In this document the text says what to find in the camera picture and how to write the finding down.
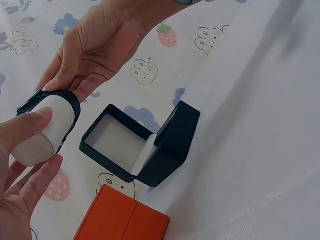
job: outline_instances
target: wrist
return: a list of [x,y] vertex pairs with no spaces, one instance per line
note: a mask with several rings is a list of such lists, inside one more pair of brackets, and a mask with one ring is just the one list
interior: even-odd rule
[[117,0],[125,13],[139,22],[148,34],[164,20],[201,0]]

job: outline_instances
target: tattoo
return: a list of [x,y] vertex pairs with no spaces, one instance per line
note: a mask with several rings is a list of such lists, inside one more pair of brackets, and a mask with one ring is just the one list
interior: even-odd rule
[[202,0],[174,0],[174,1],[179,4],[192,5],[192,4],[197,4],[197,3],[201,2]]

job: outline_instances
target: orange box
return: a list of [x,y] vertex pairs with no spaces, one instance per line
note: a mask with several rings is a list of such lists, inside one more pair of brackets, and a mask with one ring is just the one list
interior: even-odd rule
[[74,240],[163,240],[170,218],[103,185]]

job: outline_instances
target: black ring box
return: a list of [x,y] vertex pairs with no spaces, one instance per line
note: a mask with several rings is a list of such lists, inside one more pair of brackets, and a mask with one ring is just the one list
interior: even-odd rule
[[109,105],[82,137],[80,151],[130,183],[157,187],[187,159],[200,112],[180,101],[157,135]]

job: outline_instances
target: hand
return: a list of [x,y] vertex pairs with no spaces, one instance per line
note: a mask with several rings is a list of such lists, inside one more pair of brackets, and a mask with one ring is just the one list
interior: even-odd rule
[[9,156],[17,145],[40,133],[50,122],[52,110],[26,113],[0,124],[0,239],[31,240],[31,216],[40,198],[58,174],[62,157],[56,155],[35,166],[17,184],[26,167]]
[[151,29],[186,7],[173,0],[106,0],[64,36],[37,88],[68,89],[83,102],[120,71]]

